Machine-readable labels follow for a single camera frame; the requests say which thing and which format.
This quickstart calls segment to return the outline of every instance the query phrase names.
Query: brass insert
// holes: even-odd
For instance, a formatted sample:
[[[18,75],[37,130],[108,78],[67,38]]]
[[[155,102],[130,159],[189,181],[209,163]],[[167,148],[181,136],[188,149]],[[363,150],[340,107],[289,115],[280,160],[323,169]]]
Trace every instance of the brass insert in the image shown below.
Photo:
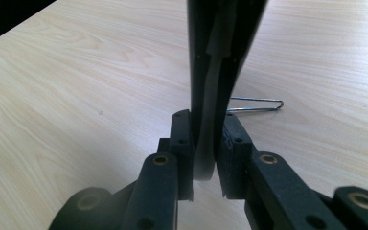
[[[164,156],[164,155],[160,155],[160,156],[156,156],[153,158],[153,164],[154,165],[166,165],[167,163],[169,163],[169,157]]]
[[[269,154],[261,155],[259,159],[262,162],[266,163],[267,165],[274,165],[278,162],[276,157],[274,157],[273,155],[269,155]]]
[[[361,192],[348,193],[348,198],[357,206],[368,210],[368,195]]]

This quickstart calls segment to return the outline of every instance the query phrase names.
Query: wood grain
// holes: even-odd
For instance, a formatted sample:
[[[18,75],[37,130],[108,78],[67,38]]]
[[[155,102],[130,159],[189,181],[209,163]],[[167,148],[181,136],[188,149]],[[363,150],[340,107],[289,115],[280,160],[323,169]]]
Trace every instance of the wood grain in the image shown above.
[[[0,37],[0,229],[47,229],[80,189],[115,192],[190,107],[185,1],[57,0]],[[368,1],[269,1],[234,95],[259,150],[315,190],[368,189]],[[178,229],[248,229],[217,175]]]

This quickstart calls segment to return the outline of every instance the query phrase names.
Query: black plastic part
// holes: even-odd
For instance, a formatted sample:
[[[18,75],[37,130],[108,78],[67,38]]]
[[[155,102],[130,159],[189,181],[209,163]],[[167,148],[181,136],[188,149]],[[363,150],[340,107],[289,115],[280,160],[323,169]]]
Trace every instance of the black plastic part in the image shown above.
[[[368,230],[368,191],[358,187],[338,188],[332,209],[351,230]]]
[[[50,230],[117,229],[124,217],[135,182],[112,195],[87,188],[71,196],[53,220]]]
[[[279,155],[254,152],[248,171],[274,229],[346,229]]]
[[[257,151],[256,147],[237,116],[227,113],[216,156],[222,194],[227,198],[246,199],[246,163],[253,151]]]
[[[190,110],[185,109],[172,115],[169,153],[178,164],[178,199],[193,200],[193,154],[194,144],[190,131]]]
[[[121,230],[176,229],[177,160],[166,152],[146,158],[121,224]]]
[[[248,198],[244,202],[244,211],[253,230],[273,229],[273,219],[260,199],[258,191],[253,186],[249,186]]]
[[[204,148],[207,150],[195,151],[195,179],[209,179],[214,170],[214,154],[220,146],[229,98],[265,3],[265,0],[188,0],[195,148],[207,143],[200,139],[201,133],[213,138],[212,149],[208,145]]]
[[[160,138],[157,152],[166,152],[170,149],[170,138]]]

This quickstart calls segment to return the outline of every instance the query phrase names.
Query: wooden table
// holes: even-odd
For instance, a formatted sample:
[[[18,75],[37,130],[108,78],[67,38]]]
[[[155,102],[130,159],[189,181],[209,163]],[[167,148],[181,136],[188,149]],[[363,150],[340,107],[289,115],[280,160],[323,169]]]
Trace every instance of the wooden table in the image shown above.
[[[186,25],[183,0],[57,0],[0,37],[0,229],[137,178],[190,107]],[[310,187],[368,189],[368,1],[271,0],[234,95],[286,102],[240,119]],[[178,229],[248,229],[242,206],[215,174]]]

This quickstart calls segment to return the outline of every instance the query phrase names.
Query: paper clip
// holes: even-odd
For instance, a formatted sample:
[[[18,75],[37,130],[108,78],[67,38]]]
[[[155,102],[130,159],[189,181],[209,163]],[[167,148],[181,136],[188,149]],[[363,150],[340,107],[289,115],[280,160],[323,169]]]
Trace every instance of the paper clip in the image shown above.
[[[280,104],[277,107],[231,107],[228,108],[229,112],[238,112],[238,111],[277,111],[285,105],[282,100],[278,99],[257,99],[257,98],[244,98],[244,97],[231,97],[231,100],[240,100],[240,101],[251,101],[251,102],[262,102],[262,103],[277,103]]]

